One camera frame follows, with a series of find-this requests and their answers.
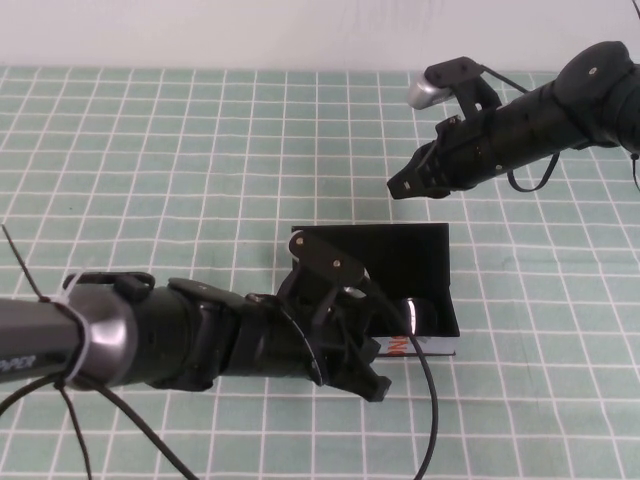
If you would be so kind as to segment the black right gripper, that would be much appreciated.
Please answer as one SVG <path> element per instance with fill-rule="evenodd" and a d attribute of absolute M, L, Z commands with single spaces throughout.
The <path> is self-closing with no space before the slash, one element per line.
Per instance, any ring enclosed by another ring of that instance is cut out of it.
<path fill-rule="evenodd" d="M 436 126 L 436 138 L 422 145 L 387 182 L 393 199 L 442 199 L 450 190 L 470 190 L 505 173 L 492 145 L 497 110 L 482 110 Z"/>

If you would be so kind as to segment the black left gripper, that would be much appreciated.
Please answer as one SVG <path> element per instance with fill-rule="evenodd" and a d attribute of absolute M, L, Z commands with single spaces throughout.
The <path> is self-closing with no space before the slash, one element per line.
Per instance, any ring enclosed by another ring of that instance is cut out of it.
<path fill-rule="evenodd" d="M 371 363 L 378 342 L 366 335 L 367 304 L 309 268 L 296 264 L 277 292 L 280 312 L 301 337 L 305 367 L 318 385 L 381 402 L 391 380 Z"/>

